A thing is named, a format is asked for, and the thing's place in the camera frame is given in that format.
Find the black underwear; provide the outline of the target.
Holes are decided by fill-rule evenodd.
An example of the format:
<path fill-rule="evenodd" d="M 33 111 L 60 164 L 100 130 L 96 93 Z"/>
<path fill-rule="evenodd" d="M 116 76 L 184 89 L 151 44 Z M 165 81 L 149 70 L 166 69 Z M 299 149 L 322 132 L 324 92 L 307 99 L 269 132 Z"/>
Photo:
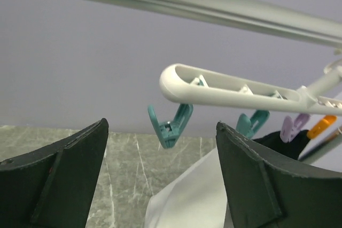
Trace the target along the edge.
<path fill-rule="evenodd" d="M 289 143 L 284 143 L 281 140 L 280 131 L 272 132 L 264 137 L 253 139 L 253 141 L 291 159 L 298 160 L 300 153 L 310 142 L 310 138 L 307 137 L 307 132 L 308 130 L 300 131 Z"/>

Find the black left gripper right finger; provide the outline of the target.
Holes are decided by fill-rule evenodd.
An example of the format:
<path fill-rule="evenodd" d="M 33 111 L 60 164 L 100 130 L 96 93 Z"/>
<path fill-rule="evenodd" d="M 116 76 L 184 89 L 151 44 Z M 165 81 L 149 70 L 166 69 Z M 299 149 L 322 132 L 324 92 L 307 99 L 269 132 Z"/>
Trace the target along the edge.
<path fill-rule="evenodd" d="M 288 158 L 219 122 L 218 151 L 233 227 L 341 227 L 341 173 Z"/>

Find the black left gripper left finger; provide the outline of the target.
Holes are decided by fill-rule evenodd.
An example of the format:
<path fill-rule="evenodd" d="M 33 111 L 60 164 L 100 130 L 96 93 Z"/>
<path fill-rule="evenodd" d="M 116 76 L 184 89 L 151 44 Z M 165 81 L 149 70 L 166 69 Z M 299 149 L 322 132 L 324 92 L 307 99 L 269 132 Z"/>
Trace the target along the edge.
<path fill-rule="evenodd" d="M 1 161 L 1 227 L 85 227 L 107 145 L 101 119 Z"/>

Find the white plastic clip hanger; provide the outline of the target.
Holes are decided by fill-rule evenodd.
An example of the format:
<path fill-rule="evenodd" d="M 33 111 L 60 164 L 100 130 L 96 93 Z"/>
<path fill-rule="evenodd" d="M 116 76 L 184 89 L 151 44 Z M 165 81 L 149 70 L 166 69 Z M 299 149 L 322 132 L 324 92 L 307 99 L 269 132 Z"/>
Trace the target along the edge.
<path fill-rule="evenodd" d="M 340 83 L 341 60 L 296 90 L 184 64 L 168 66 L 159 79 L 163 96 L 174 103 L 335 116 L 341 115 L 341 100 L 323 94 Z"/>

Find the white underwear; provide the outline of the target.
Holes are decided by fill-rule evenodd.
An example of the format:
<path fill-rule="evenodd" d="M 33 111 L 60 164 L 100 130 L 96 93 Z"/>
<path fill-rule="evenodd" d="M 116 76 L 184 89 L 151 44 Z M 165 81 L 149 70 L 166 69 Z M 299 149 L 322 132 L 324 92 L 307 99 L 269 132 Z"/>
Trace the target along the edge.
<path fill-rule="evenodd" d="M 216 148 L 149 200 L 145 228 L 233 227 Z"/>

